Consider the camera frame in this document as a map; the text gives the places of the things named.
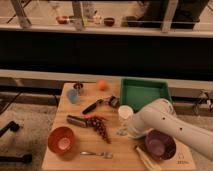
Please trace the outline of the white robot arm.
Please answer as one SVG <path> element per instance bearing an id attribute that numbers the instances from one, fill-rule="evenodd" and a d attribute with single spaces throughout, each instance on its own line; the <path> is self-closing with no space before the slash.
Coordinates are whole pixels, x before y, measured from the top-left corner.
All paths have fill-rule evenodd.
<path id="1" fill-rule="evenodd" d="M 127 121 L 127 132 L 135 139 L 151 128 L 176 138 L 213 161 L 213 132 L 178 119 L 167 99 L 159 98 L 146 104 Z"/>

